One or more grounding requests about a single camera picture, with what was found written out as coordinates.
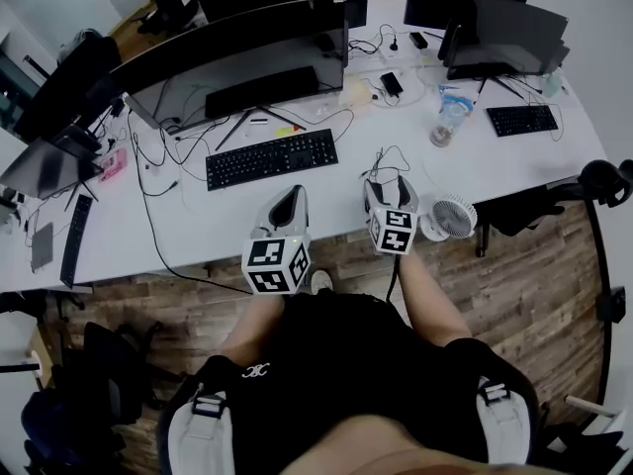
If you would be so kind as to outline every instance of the desk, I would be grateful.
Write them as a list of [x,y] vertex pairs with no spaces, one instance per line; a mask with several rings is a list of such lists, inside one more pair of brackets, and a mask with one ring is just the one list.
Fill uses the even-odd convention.
[[[350,36],[371,39],[383,23],[393,24],[398,32],[414,30],[402,25],[404,11],[405,0],[371,0],[367,27],[352,30]],[[439,48],[439,42],[432,38],[428,40],[430,48]],[[565,134],[558,142],[554,142],[549,133],[497,138],[484,109],[523,102],[496,84],[488,83],[473,115],[453,142],[445,148],[434,146],[428,135],[436,121],[440,99],[437,91],[427,86],[428,93],[419,100],[424,86],[416,73],[423,70],[419,77],[431,79],[437,73],[441,76],[445,69],[413,68],[412,65],[420,63],[419,52],[406,34],[399,35],[400,50],[397,53],[389,50],[390,43],[387,38],[381,49],[384,62],[377,55],[352,57],[347,71],[369,77],[374,84],[382,73],[397,71],[405,89],[401,106],[384,109],[367,105],[356,110],[353,124],[336,144],[337,165],[214,192],[208,192],[205,182],[184,173],[168,157],[160,168],[145,170],[143,166],[141,173],[148,192],[161,192],[175,179],[180,181],[166,195],[147,199],[158,244],[171,267],[241,254],[243,241],[250,234],[262,204],[283,188],[297,183],[303,184],[308,192],[312,238],[327,238],[364,228],[366,215],[359,175],[372,166],[381,147],[392,144],[398,145],[407,158],[411,167],[407,179],[419,195],[445,191],[459,194],[472,203],[576,176],[591,160],[605,158],[591,122],[567,82],[567,93],[560,92],[550,101],[559,104],[564,120]],[[337,100],[337,95],[321,95],[282,107],[308,120],[318,121],[338,109]],[[212,150],[238,117],[232,117],[226,125],[205,135]],[[308,130],[331,128],[337,138],[349,121],[350,114],[345,112],[321,125],[309,126]],[[159,161],[162,145],[157,132],[137,115],[131,116],[131,123],[145,154],[153,161]],[[117,134],[121,126],[127,126],[125,118],[115,121],[111,132]],[[243,126],[222,151],[271,139],[273,124],[269,127]],[[261,136],[255,132],[267,134]],[[174,152],[173,138],[168,138],[167,142]],[[178,145],[181,156],[194,142],[188,140]],[[122,145],[129,151],[127,169],[106,183],[92,181],[91,186],[100,202],[93,203],[88,219],[77,265],[77,283],[163,269],[138,189],[130,142]],[[205,178],[206,154],[207,148],[199,144],[186,162],[187,169],[200,178]],[[397,153],[390,154],[387,163],[403,164]],[[38,227],[53,222],[57,232],[70,221],[73,207],[63,213],[68,195],[65,193],[59,199],[51,199],[42,207]],[[34,200],[31,206],[36,207],[39,203]],[[54,239],[54,262],[36,274],[31,272],[31,252],[25,248],[24,232],[14,227],[11,235],[0,236],[0,290],[59,286],[65,234],[62,232]]]

